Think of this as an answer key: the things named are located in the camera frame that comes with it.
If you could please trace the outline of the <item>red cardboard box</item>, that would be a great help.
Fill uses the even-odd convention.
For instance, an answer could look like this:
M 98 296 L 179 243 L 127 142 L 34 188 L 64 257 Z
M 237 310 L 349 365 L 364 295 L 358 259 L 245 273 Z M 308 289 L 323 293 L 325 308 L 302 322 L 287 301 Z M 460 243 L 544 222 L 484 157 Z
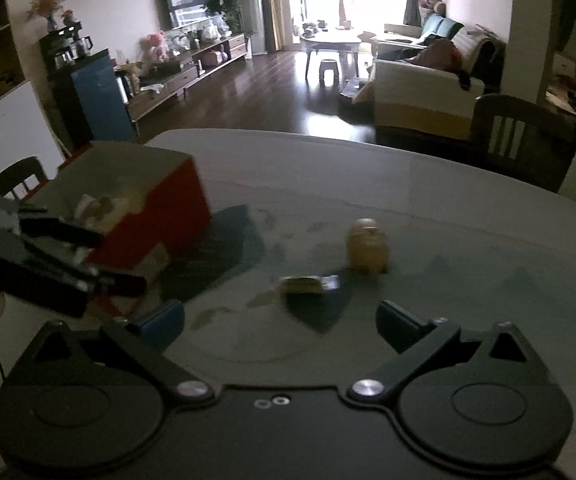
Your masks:
M 103 245 L 82 262 L 141 276 L 148 292 L 173 259 L 199 245 L 212 221 L 192 156 L 122 142 L 91 144 L 30 203 L 103 234 Z

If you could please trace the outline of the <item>beige striped sofa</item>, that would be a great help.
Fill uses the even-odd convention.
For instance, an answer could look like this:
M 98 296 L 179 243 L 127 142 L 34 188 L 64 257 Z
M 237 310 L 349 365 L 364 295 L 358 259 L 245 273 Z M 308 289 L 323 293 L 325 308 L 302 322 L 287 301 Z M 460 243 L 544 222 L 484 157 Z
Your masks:
M 376 127 L 467 140 L 478 97 L 500 85 L 504 42 L 477 27 L 423 44 L 384 35 L 371 42 L 367 94 Z

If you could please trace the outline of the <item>pink plush toy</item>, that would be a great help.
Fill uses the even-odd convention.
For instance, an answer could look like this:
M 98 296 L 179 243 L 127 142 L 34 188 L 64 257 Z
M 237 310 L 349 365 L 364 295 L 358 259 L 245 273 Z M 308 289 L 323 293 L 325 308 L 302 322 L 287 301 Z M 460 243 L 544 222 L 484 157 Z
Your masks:
M 164 32 L 159 30 L 143 38 L 140 42 L 143 57 L 152 63 L 162 63 L 169 57 Z

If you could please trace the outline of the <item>teal sofa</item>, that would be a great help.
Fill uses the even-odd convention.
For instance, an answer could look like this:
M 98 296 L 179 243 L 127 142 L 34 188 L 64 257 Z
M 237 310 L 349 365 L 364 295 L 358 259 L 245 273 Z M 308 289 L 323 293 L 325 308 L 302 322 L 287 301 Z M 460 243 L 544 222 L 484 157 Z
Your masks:
M 394 25 L 384 26 L 385 38 L 400 44 L 423 44 L 430 37 L 452 39 L 464 25 L 460 22 L 445 18 L 441 14 L 431 12 L 422 26 Z

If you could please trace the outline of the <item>wooden tv cabinet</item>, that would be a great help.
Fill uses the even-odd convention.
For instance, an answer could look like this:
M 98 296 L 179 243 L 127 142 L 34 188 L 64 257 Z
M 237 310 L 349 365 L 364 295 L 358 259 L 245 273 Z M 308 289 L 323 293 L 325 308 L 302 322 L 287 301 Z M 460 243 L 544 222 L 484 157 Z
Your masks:
M 172 98 L 185 98 L 187 90 L 199 81 L 248 53 L 245 34 L 230 36 L 207 47 L 191 50 L 165 63 L 151 65 L 139 76 L 139 90 L 127 102 L 132 122 L 139 120 Z

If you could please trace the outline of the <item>black coffee machine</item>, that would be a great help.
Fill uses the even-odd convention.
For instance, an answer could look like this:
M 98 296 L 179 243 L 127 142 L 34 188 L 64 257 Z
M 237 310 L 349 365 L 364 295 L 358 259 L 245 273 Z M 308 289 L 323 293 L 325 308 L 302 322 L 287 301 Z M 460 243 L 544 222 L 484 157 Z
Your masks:
M 82 36 L 81 31 L 82 24 L 73 22 L 48 32 L 39 40 L 42 59 L 49 72 L 73 65 L 80 58 L 90 55 L 94 43 L 89 36 Z

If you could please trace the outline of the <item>black dining chair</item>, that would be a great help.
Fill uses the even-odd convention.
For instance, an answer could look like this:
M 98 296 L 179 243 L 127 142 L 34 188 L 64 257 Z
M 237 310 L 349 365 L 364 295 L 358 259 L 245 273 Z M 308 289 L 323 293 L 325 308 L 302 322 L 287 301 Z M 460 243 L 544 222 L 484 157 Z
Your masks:
M 504 94 L 474 103 L 474 166 L 557 193 L 576 154 L 576 128 L 542 106 Z

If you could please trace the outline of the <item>white coffee table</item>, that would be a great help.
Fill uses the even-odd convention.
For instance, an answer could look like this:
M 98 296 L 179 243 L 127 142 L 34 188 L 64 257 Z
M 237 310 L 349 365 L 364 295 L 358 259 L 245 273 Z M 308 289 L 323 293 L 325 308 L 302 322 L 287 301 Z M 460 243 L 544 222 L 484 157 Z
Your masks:
M 309 32 L 300 36 L 301 45 L 306 53 L 305 76 L 309 76 L 311 56 L 319 51 L 350 53 L 354 63 L 355 76 L 359 76 L 358 52 L 361 39 L 353 30 L 331 30 L 330 32 Z

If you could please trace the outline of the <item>black chair left side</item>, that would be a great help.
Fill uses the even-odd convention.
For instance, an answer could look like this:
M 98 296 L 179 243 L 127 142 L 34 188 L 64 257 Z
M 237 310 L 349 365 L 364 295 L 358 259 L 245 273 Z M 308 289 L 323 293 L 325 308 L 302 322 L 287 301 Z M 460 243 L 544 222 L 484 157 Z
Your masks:
M 0 172 L 0 196 L 22 202 L 47 182 L 48 177 L 38 158 L 26 157 Z

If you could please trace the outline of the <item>small dark snack packet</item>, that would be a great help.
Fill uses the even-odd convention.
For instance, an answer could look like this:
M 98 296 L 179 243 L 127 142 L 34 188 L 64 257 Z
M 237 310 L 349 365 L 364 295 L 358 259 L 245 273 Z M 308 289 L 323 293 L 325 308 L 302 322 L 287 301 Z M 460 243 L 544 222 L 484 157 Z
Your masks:
M 282 295 L 314 294 L 322 295 L 333 292 L 340 287 L 337 274 L 331 275 L 294 275 L 283 276 L 276 282 L 276 289 Z

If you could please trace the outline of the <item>blue cabinet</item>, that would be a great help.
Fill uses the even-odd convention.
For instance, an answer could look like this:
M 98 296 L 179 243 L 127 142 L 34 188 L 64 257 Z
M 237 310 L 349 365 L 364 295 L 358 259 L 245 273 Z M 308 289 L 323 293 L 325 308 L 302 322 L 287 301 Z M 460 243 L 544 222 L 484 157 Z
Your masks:
M 108 50 L 57 70 L 52 95 L 74 151 L 96 141 L 135 141 Z

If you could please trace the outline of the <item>yellow round toy figure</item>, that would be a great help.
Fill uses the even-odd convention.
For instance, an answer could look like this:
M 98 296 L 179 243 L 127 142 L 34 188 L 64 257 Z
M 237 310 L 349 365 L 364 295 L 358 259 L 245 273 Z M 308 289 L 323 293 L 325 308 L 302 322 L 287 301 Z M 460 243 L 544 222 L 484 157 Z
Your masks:
M 389 271 L 388 236 L 376 220 L 356 220 L 346 235 L 346 259 L 350 269 L 370 275 Z

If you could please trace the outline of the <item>small grey stool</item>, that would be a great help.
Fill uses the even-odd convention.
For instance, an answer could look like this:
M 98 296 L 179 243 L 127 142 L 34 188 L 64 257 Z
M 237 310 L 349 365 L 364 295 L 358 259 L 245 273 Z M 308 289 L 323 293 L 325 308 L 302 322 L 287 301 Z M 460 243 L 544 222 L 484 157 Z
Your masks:
M 339 63 L 336 58 L 323 58 L 318 65 L 318 80 L 320 87 L 326 85 L 326 75 L 331 73 L 331 81 L 334 86 L 338 86 L 340 81 Z

